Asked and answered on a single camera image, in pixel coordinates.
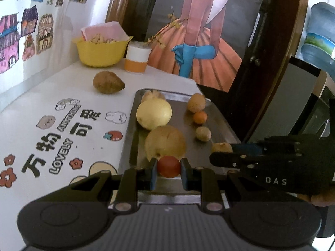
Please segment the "right hand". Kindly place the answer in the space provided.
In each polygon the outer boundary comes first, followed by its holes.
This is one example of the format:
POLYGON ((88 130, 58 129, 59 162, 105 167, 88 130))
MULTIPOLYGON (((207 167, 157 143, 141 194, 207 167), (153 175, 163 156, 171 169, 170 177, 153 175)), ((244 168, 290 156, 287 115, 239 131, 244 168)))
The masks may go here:
POLYGON ((298 194, 297 197, 317 207, 327 207, 335 204, 334 192, 326 192, 316 196, 298 194))

